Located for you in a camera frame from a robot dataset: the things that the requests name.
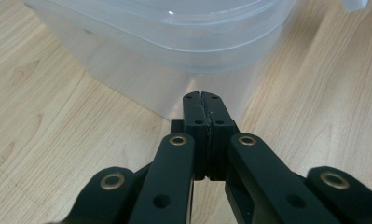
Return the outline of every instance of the screw hole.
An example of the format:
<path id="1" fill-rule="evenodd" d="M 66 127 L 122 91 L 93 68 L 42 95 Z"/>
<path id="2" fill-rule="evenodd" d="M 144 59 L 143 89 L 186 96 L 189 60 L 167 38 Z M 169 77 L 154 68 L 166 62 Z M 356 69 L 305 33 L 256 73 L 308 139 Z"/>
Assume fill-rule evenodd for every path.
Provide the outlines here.
<path id="1" fill-rule="evenodd" d="M 157 208 L 165 208 L 167 207 L 169 204 L 171 204 L 171 197 L 169 197 L 168 195 L 166 194 L 159 194 L 157 195 L 154 200 L 153 200 L 153 204 L 157 207 Z"/>
<path id="2" fill-rule="evenodd" d="M 241 136 L 238 140 L 240 143 L 246 146 L 252 146 L 257 142 L 254 138 L 249 137 L 249 136 Z"/>
<path id="3" fill-rule="evenodd" d="M 332 172 L 323 172 L 320 174 L 320 178 L 326 185 L 335 189 L 347 189 L 350 186 L 345 178 Z"/>
<path id="4" fill-rule="evenodd" d="M 125 177 L 122 173 L 109 174 L 101 180 L 101 188 L 105 190 L 118 189 L 124 182 Z"/>
<path id="5" fill-rule="evenodd" d="M 306 206 L 305 201 L 295 194 L 288 195 L 287 202 L 289 202 L 294 208 L 304 208 Z"/>
<path id="6" fill-rule="evenodd" d="M 172 145 L 181 146 L 186 143 L 186 138 L 184 138 L 183 136 L 175 136 L 172 137 L 169 141 L 171 142 Z"/>

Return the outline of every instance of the light wood tabletop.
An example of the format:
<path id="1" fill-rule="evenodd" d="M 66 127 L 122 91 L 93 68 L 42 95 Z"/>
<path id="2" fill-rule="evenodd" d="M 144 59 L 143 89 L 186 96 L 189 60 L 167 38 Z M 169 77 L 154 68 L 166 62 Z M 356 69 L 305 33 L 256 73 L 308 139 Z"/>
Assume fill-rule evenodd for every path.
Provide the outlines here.
<path id="1" fill-rule="evenodd" d="M 372 1 L 352 13 L 301 1 L 258 69 L 241 131 L 300 175 L 328 165 L 372 189 Z M 140 169 L 169 132 L 90 77 L 20 0 L 0 1 L 0 223 L 62 220 L 97 172 Z M 223 182 L 196 182 L 192 208 L 193 223 L 235 222 Z"/>

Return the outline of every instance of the plastic bin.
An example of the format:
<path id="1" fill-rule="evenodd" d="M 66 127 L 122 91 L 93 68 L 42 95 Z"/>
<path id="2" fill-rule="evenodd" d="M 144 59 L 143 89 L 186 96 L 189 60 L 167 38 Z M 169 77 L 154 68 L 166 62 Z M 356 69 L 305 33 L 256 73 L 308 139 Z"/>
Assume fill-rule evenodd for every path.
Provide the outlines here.
<path id="1" fill-rule="evenodd" d="M 296 2 L 23 1 L 93 77 L 167 119 L 181 117 L 190 91 L 222 96 L 239 118 L 255 77 L 249 64 L 272 48 Z"/>

